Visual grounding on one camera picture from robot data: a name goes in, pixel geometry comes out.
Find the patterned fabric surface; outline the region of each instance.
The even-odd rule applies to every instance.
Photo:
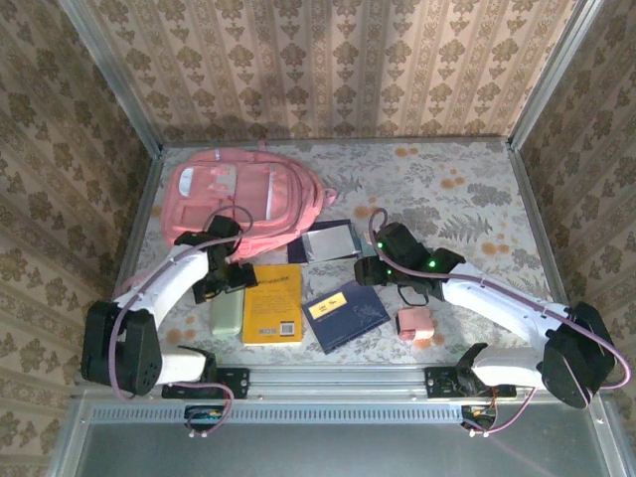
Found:
[[[88,0],[162,142],[507,135],[573,0]]]
[[[565,289],[636,368],[636,4],[605,2],[523,147]],[[636,448],[636,383],[616,393]]]
[[[385,207],[392,221],[406,224],[430,246],[446,246],[478,267],[520,288],[548,296],[522,199],[503,142],[270,146],[277,154],[311,165],[339,198],[319,220],[350,218],[359,233],[367,227],[375,207]],[[166,167],[156,195],[139,271],[156,265],[169,250],[161,234],[161,205],[172,170],[197,149],[168,149]],[[263,255],[258,262],[282,262],[284,251]],[[303,302],[354,279],[354,260],[303,265]],[[397,289],[377,287],[391,316],[405,305]],[[414,293],[408,294],[417,302]],[[240,336],[213,338],[210,304],[196,306],[191,293],[178,302],[160,327],[160,338],[170,344],[190,344],[213,350],[224,364],[361,364],[455,362],[473,343],[522,346],[508,331],[476,314],[434,300],[436,334],[431,341],[403,342],[395,323],[324,355],[303,319],[300,346],[244,347]]]
[[[0,475],[43,475],[148,160],[56,2],[0,2]]]

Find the pink small box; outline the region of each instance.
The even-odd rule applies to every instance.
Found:
[[[429,340],[435,334],[428,308],[405,308],[397,313],[397,334],[401,340]]]

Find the pink backpack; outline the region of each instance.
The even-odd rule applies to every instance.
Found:
[[[250,211],[254,224],[232,260],[273,250],[306,232],[336,193],[295,159],[263,150],[213,149],[193,155],[177,167],[168,184],[161,214],[167,243],[185,231],[202,230],[210,214],[235,204]],[[245,229],[247,218],[222,212]]]

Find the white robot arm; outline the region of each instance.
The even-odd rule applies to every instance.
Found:
[[[371,221],[378,256],[356,262],[360,284],[410,286],[479,313],[528,343],[521,349],[473,345],[456,366],[463,382],[472,382],[473,389],[547,389],[573,407],[589,404],[614,367],[614,356],[620,357],[596,309],[582,302],[573,308],[546,302],[488,276],[453,251],[428,250],[403,224],[383,224],[375,232]]]
[[[196,303],[217,294],[255,286],[250,264],[229,263],[239,225],[215,216],[206,232],[184,233],[168,256],[145,279],[113,301],[88,310],[80,371],[87,381],[146,395],[157,385],[213,379],[214,355],[159,343],[157,331],[170,309],[190,288]],[[115,335],[115,353],[108,353]]]

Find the metal base plate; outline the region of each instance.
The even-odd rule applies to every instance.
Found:
[[[247,398],[249,389],[248,368],[218,368],[217,383],[226,385],[234,394],[235,399]],[[181,388],[179,386],[164,386],[161,391],[163,399],[223,399],[223,391],[215,388],[197,389]]]
[[[424,368],[426,392],[429,399],[436,398],[491,398],[492,388],[480,393],[478,397],[469,396],[457,379],[457,370],[453,366],[435,366]],[[517,389],[514,386],[495,387],[497,398],[515,398]]]

